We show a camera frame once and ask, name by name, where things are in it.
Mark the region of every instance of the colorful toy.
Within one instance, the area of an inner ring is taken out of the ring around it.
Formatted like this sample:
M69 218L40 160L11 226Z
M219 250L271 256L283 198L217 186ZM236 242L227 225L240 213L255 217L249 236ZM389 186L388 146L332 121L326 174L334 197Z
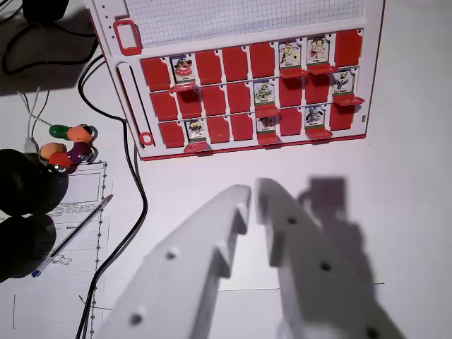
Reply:
M70 151L62 143L46 143L40 149L41 160L46 160L49 171L64 172L71 165L90 162L95 157L92 146L93 130L85 124L75 127L52 125L49 128L51 136L74 142Z

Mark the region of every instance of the printed form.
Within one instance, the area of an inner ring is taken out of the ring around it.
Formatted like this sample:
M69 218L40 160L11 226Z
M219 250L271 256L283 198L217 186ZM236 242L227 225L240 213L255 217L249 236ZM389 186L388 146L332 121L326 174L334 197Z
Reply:
M48 216L54 223L53 249L88 214L111 194L107 164L82 165L69 175L61 203ZM109 232L107 205L52 261L38 278L10 278L0 284L0 329L4 339L74 338L88 288L97 268L106 259ZM0 215L0 222L7 215ZM90 312L88 338L102 325L105 282L97 284Z

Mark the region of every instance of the grid paper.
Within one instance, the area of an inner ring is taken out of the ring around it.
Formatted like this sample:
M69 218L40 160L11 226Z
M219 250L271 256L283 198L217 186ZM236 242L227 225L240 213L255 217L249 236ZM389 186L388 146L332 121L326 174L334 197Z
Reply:
M362 16L364 0L126 0L143 47Z

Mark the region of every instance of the black cable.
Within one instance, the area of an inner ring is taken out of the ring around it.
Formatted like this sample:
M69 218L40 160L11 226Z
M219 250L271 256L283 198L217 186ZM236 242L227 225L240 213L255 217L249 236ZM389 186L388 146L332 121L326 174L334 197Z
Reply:
M2 21L0 21L0 25L3 25L4 23L10 21L12 18L17 16L20 11L22 11L22 5L20 5L19 8L17 8L9 17L4 18Z
M14 35L13 38L8 42L8 44L6 45L6 48L5 48L5 52L1 58L1 69L5 74L11 76L13 74L20 73L26 69L31 69L32 67L41 66L41 65L79 65L79 64L84 64L85 62L88 62L93 57L93 54L95 53L95 50L98 45L97 39L96 39L93 43L93 46L91 47L89 55L86 58L83 58L81 60L76 60L76 61L36 61L36 62L32 62L31 64L23 65L17 69L9 70L8 69L8 55L11 54L11 50L13 49L13 47L16 45L16 43L19 41L19 39L21 37L23 37L25 34L34 30L37 27L39 27L39 25L35 24L35 23L31 23L31 24L27 25L25 28L20 30L19 33Z
M86 67L86 69L83 71L80 79L78 80L78 93L80 94L83 101L93 110L95 110L97 113L103 115L104 117L120 121L122 123L122 129L123 129L123 137L124 137L124 150L126 153L126 161L127 165L129 166L130 173L132 174L133 180L135 181L135 184L138 188L138 191L140 192L141 198L143 199L143 210L141 211L141 214L136 221L135 225L131 228L129 233L125 236L125 238L122 239L122 241L119 243L119 245L113 250L113 252L109 255L109 257L104 261L104 263L99 267L99 269L95 272L93 279L90 283L90 288L88 289L88 295L86 297L85 306L83 307L83 314L80 320L80 324L78 326L77 330L77 336L76 339L80 339L82 332L83 332L83 339L86 337L86 331L88 329L88 318L89 318L89 312L91 308L91 303L94 295L94 291L96 289L96 284L100 278L100 276L107 270L107 268L116 260L116 258L121 255L122 251L125 250L127 245L131 242L131 240L135 237L136 233L140 230L141 225L143 224L146 215L148 214L148 199L146 198L146 194L143 188L143 185L141 183L140 178L137 176L135 170L133 169L132 161L129 155L129 147L128 147L128 141L127 141L127 123L126 120L121 117L116 117L114 115L108 114L106 112L103 112L102 110L98 109L96 106L94 106L85 96L85 93L83 92L83 86L85 85L84 78L86 77L86 74L89 72L89 70L93 67L93 65L101 60L103 55L99 55L96 58L94 58Z
M67 30L64 27L61 27L60 25L56 24L56 23L52 23L50 25L50 27L56 28L57 30L62 30L63 32L72 34L72 35L76 35L78 37L96 37L95 33L78 33L78 32L72 32L70 30Z

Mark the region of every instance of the green bead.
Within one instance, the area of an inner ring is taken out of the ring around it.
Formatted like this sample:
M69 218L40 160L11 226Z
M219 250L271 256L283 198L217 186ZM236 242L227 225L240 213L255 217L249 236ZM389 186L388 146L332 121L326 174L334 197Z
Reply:
M54 138L69 140L68 138L69 129L70 127L64 125L51 125L49 128L49 133Z

